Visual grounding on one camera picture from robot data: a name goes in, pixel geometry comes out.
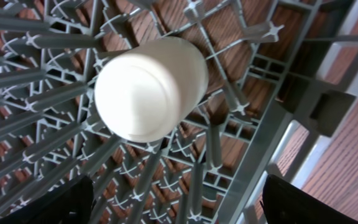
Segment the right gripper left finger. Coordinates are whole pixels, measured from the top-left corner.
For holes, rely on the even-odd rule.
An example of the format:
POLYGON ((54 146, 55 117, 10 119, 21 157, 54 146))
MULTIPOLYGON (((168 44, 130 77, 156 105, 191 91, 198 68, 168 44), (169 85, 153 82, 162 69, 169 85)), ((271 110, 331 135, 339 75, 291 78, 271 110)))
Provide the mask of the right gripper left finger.
POLYGON ((0 224, 87 224, 93 206, 93 181, 81 175, 0 218, 0 224))

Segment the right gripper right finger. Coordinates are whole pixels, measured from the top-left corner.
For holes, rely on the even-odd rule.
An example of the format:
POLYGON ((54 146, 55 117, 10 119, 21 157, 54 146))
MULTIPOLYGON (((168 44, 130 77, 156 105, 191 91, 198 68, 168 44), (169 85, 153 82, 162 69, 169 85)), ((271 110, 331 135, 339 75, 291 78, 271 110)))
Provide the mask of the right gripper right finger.
POLYGON ((273 174, 265 181, 261 206, 268 224, 358 224, 273 174))

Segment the small white cup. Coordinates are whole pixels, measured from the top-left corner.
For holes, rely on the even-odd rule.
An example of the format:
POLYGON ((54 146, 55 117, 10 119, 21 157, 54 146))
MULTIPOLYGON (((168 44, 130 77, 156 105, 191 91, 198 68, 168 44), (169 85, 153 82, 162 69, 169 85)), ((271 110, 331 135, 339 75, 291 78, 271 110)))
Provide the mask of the small white cup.
POLYGON ((196 108, 208 82, 200 50, 185 39, 165 37, 112 58, 98 73, 94 103, 114 134, 152 142, 196 108))

